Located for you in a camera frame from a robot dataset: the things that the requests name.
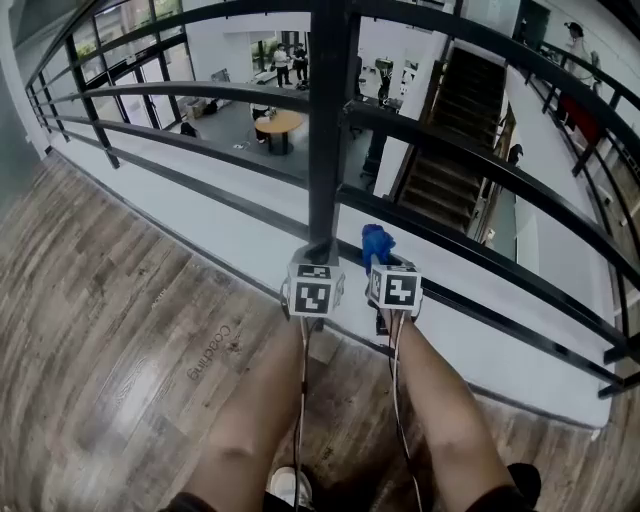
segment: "door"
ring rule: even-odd
[[[116,80],[115,85],[131,85],[137,84],[136,73],[131,72]],[[147,126],[151,128],[151,118],[147,111],[144,98],[142,96],[122,95],[122,106],[124,107],[131,124],[138,126]]]
[[[143,65],[141,72],[142,83],[164,82],[162,71],[160,69],[160,61],[157,58]],[[160,128],[167,128],[169,125],[176,122],[176,117],[173,113],[169,96],[152,94],[149,96],[149,99]]]

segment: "blue object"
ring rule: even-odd
[[[371,272],[371,257],[375,254],[380,263],[386,264],[395,246],[395,240],[382,226],[367,224],[362,228],[362,261],[367,275]]]

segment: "shoe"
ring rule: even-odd
[[[269,482],[269,492],[293,507],[296,499],[296,470],[291,466],[278,469]],[[298,502],[301,507],[314,510],[311,504],[311,484],[302,472],[300,472]]]
[[[540,472],[538,468],[532,464],[516,463],[511,464],[508,468],[513,478],[513,483],[520,491],[520,494],[527,501],[527,504],[533,510],[540,498],[540,491],[542,490],[542,479],[540,478]]]

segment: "black shoe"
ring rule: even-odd
[[[542,480],[538,469],[531,464],[522,463],[511,464],[507,469],[520,494],[524,496],[532,509],[535,508],[542,490]]]

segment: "white cube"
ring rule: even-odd
[[[369,299],[380,309],[413,311],[422,299],[422,275],[412,266],[372,265]]]

